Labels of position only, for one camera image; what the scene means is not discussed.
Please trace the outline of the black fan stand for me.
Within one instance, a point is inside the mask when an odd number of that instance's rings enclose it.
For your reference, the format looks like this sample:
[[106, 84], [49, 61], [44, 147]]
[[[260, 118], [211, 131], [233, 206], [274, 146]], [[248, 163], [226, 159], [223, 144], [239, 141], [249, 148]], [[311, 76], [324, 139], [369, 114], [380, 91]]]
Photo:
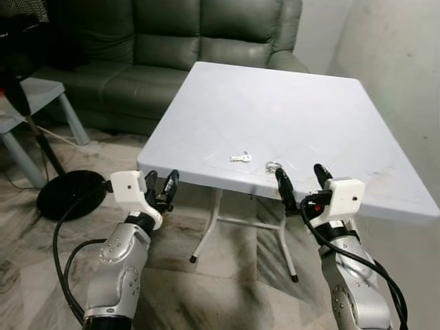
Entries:
[[53, 179], [48, 179], [47, 171], [41, 172], [47, 183], [43, 188], [39, 188], [36, 208], [42, 217], [56, 222], [87, 216], [106, 198], [105, 179], [91, 170], [68, 172], [64, 169], [48, 142], [46, 132], [35, 123], [34, 114], [30, 112], [30, 104], [21, 84], [25, 79], [16, 80], [11, 76], [0, 76], [0, 90], [14, 110], [24, 117], [25, 122], [22, 123], [26, 123], [26, 126], [32, 130], [41, 156], [56, 173]]

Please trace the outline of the dark green leather sofa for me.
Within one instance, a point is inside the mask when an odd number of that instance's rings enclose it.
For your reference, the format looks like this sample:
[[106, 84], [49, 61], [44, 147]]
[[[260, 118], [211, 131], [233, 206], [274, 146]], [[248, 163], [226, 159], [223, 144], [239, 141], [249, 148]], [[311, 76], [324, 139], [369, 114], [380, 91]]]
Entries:
[[303, 0], [54, 0], [85, 63], [48, 66], [87, 128], [150, 135], [197, 62], [307, 72]]

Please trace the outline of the white plastic folding table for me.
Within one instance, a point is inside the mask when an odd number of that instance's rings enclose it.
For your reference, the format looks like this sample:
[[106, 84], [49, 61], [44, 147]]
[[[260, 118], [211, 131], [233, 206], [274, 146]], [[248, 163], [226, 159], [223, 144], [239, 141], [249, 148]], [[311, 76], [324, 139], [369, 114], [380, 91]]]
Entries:
[[[230, 162], [245, 152], [251, 162]], [[384, 210], [438, 210], [352, 78], [195, 63], [136, 158], [142, 172], [179, 170], [183, 182], [257, 196], [250, 188], [270, 162], [296, 190], [317, 188], [312, 167], [322, 164], [362, 180]]]

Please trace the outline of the grey plastic stool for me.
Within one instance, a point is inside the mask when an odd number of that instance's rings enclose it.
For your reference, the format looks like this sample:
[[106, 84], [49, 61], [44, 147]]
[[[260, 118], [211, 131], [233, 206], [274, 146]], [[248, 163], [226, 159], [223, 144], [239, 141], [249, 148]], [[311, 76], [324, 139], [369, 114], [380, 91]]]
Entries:
[[[68, 120], [72, 133], [76, 138], [76, 144], [84, 146], [90, 142], [84, 126], [81, 124], [72, 104], [69, 103], [61, 82], [54, 82], [40, 78], [26, 78], [22, 83], [22, 88], [26, 93], [26, 98], [30, 104], [30, 112], [35, 114], [45, 108], [53, 101], [57, 101], [62, 107], [64, 116]], [[10, 152], [10, 157], [16, 165], [25, 173], [31, 185], [35, 188], [43, 188], [47, 180], [40, 170], [36, 167], [32, 158], [28, 156], [24, 148], [19, 144], [15, 135], [12, 134], [13, 128], [25, 122], [7, 98], [0, 92], [0, 138]]]

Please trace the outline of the black mesh office chair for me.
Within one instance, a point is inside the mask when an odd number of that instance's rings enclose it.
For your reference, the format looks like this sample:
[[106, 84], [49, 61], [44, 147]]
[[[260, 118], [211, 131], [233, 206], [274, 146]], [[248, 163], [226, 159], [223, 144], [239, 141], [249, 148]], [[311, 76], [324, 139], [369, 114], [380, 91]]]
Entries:
[[0, 76], [29, 78], [50, 61], [47, 0], [0, 0]]

